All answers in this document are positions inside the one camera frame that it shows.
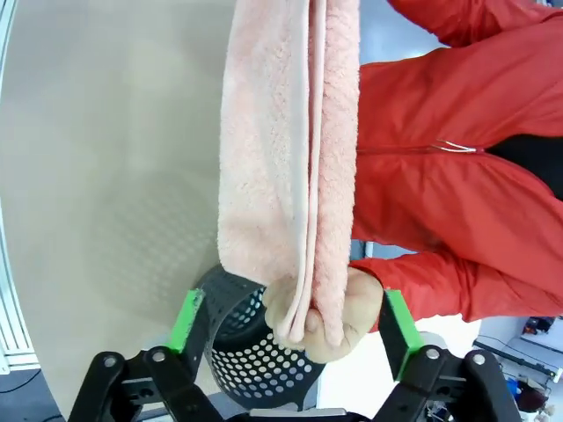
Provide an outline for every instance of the mesh laundry basket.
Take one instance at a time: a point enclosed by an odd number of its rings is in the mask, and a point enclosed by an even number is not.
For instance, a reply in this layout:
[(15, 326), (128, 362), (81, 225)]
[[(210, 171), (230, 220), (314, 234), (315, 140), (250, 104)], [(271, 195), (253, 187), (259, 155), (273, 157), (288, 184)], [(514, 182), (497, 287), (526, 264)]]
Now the mesh laundry basket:
[(325, 366), (277, 344), (264, 320), (264, 288), (220, 266), (203, 277), (201, 287), (210, 321), (205, 354), (221, 390), (246, 409), (294, 403), (302, 410)]

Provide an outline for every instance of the black cable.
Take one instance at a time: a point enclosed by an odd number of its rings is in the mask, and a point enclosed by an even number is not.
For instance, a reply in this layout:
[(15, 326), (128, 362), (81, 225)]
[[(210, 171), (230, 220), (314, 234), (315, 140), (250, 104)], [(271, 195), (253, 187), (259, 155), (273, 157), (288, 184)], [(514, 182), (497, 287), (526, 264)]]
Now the black cable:
[(524, 353), (524, 352), (520, 352), (518, 349), (515, 349), (514, 347), (507, 345), (504, 341), (500, 341), (500, 340), (497, 339), (497, 338), (490, 337), (490, 336), (483, 336), (483, 335), (480, 335), (480, 334), (478, 335), (478, 337), (490, 338), (491, 340), (498, 341), (499, 343), (501, 343), (501, 344), (504, 345), (505, 347), (507, 347), (507, 348), (509, 348), (509, 349), (511, 349), (511, 350), (514, 350), (515, 352), (518, 352), (518, 353), (520, 353), (520, 354), (523, 354), (524, 356), (527, 356), (527, 357), (529, 357), (530, 359), (533, 359), (533, 360), (535, 360), (535, 361), (537, 361), (537, 362), (539, 362), (539, 363), (543, 363), (544, 365), (547, 365), (548, 367), (554, 367), (555, 369), (559, 369), (559, 367), (556, 367), (555, 365), (552, 365), (551, 363), (544, 362), (544, 361), (542, 361), (542, 360), (540, 360), (540, 359), (538, 359), (538, 358), (534, 358), (533, 356), (530, 356), (529, 354), (526, 354), (526, 353)]
[(21, 389), (22, 387), (25, 387), (27, 384), (33, 381), (35, 377), (40, 374), (40, 372), (41, 370), (39, 369), (29, 380), (27, 380), (23, 384), (19, 384), (15, 389), (7, 389), (6, 391), (0, 391), (0, 394), (11, 393), (12, 391), (16, 391), (17, 389)]
[(44, 419), (42, 422), (51, 422), (52, 420), (59, 419), (59, 418), (62, 419), (62, 415), (51, 416), (50, 418)]

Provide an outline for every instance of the jacket zipper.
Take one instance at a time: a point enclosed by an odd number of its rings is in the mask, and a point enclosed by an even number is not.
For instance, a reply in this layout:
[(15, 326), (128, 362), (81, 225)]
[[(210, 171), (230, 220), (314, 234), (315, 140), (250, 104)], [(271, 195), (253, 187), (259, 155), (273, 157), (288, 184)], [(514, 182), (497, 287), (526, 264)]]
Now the jacket zipper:
[(445, 144), (442, 145), (431, 145), (427, 147), (408, 147), (408, 148), (381, 148), (381, 149), (358, 149), (356, 152), (359, 156), (366, 156), (366, 155), (384, 155), (384, 154), (431, 154), (433, 152), (443, 151), (443, 152), (451, 152), (454, 154), (475, 154), (480, 156), (485, 156), (488, 159), (497, 160), (505, 165), (509, 165), (517, 171), (520, 171), (522, 174), (527, 175), (528, 177), (534, 178), (551, 196), (553, 196), (553, 190), (549, 187), (541, 178), (536, 176), (531, 171), (524, 169), (523, 167), (519, 166), (516, 163), (512, 163), (509, 160), (505, 160), (499, 156), (494, 154), (489, 154), (486, 152), (486, 148), (473, 148), (473, 147), (465, 147), (463, 145), (457, 145), (453, 142), (439, 140), (440, 143)]

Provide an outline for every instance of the jacket sleeve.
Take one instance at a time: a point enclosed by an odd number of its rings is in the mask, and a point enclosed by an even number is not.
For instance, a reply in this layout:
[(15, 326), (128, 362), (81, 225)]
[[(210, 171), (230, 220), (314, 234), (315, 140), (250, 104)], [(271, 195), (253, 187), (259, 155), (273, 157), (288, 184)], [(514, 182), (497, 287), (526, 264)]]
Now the jacket sleeve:
[(389, 0), (403, 16), (452, 47), (534, 25), (561, 14), (533, 0)]
[(350, 265), (376, 277), (384, 288), (400, 290), (414, 320), (461, 313), (470, 322), (563, 311), (561, 297), (446, 251), (366, 258)]

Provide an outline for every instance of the towel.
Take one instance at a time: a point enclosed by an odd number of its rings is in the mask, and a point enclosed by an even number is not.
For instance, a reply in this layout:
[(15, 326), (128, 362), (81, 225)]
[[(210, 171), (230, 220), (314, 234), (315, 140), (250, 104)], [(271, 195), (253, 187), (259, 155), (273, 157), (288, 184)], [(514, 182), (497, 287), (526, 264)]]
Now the towel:
[(315, 307), (329, 343), (354, 205), (359, 0), (238, 0), (223, 80), (218, 248), (223, 267), (295, 284), (278, 334)]

